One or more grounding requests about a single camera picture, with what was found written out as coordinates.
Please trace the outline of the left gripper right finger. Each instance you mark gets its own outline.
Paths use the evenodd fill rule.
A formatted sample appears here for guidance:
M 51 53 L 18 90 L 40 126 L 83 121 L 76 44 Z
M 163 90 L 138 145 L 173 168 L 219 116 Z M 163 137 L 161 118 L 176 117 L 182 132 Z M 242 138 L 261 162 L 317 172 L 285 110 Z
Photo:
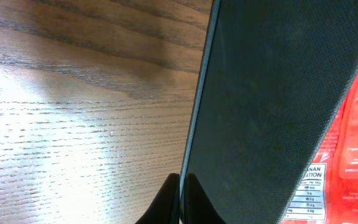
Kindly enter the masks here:
M 185 178 L 183 221 L 185 224 L 226 224 L 193 173 L 187 174 Z

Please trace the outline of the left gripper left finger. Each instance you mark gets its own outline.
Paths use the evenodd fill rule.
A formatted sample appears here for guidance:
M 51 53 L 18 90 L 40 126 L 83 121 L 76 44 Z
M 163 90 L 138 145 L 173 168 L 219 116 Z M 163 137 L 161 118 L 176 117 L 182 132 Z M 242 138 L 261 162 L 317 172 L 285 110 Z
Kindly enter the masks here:
M 180 175 L 171 173 L 135 224 L 178 224 L 179 199 Z

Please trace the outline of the red snack packet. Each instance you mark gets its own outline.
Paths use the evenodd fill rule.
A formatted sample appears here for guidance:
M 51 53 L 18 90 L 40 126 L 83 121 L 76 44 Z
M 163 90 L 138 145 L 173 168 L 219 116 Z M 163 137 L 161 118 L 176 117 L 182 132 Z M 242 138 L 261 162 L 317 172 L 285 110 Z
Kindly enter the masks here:
M 283 223 L 358 223 L 358 74 Z

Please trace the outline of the dark green box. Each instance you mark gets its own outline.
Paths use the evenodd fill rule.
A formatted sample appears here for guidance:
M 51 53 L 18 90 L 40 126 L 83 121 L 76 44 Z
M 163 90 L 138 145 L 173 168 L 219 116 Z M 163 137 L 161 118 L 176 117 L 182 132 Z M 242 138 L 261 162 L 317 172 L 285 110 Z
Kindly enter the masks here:
M 358 1 L 215 1 L 181 170 L 226 223 L 283 223 L 358 74 Z

